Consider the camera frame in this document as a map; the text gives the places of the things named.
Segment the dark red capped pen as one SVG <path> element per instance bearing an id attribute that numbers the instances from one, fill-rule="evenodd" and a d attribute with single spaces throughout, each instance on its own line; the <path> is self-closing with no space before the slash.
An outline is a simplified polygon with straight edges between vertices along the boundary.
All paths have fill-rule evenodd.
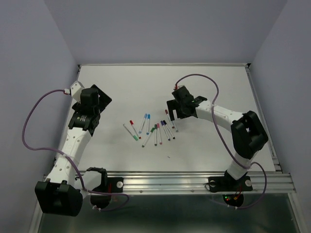
<path id="1" fill-rule="evenodd" d="M 168 118 L 169 123 L 171 124 L 171 127 L 172 127 L 176 132 L 179 132 L 177 126 L 176 126 L 175 123 L 174 123 L 174 121 L 171 120 L 169 111 L 168 111 L 167 109 L 165 109 L 165 113 L 166 113 L 166 116 L 167 116 L 167 118 Z"/>

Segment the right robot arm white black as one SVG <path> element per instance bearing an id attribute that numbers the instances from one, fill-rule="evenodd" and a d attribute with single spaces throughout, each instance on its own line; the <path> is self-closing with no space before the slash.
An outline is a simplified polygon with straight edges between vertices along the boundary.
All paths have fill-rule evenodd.
<path id="1" fill-rule="evenodd" d="M 235 153 L 231 155 L 232 162 L 223 179 L 226 188 L 238 187 L 254 156 L 268 142 L 268 135 L 258 115 L 253 111 L 240 113 L 220 107 L 202 96 L 195 98 L 185 86 L 178 87 L 172 95 L 174 99 L 167 101 L 171 121 L 174 121 L 174 111 L 179 119 L 195 117 L 210 121 L 223 143 L 219 127 L 231 133 Z"/>

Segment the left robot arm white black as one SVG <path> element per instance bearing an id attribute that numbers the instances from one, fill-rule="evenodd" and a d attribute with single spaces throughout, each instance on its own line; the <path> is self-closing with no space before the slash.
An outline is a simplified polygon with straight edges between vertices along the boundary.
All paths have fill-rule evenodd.
<path id="1" fill-rule="evenodd" d="M 99 125 L 101 112 L 112 101 L 98 86 L 84 88 L 75 82 L 70 95 L 76 101 L 65 143 L 56 157 L 54 167 L 45 181 L 38 182 L 35 194 L 42 212 L 77 216 L 87 195 L 84 184 L 76 186 L 75 176 L 83 152 Z"/>

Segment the pink capped pen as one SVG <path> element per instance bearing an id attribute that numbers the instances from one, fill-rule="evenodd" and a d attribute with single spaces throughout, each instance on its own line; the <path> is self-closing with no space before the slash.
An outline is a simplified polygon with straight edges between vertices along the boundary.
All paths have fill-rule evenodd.
<path id="1" fill-rule="evenodd" d="M 162 137 L 161 137 L 161 131 L 160 131 L 160 125 L 159 123 L 157 125 L 157 138 L 158 138 L 158 144 L 162 145 Z"/>

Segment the purple capped pen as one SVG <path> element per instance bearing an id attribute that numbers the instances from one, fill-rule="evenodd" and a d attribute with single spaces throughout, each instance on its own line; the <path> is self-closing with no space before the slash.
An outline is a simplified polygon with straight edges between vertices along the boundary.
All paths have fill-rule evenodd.
<path id="1" fill-rule="evenodd" d="M 166 130 L 166 127 L 165 127 L 165 124 L 164 124 L 163 120 L 161 120 L 160 123 L 161 123 L 161 126 L 162 126 L 162 128 L 163 128 L 163 131 L 164 131 L 164 133 L 165 133 L 165 135 L 166 135 L 167 140 L 170 141 L 171 138 L 170 138 L 169 134 L 167 133 L 167 130 Z"/>

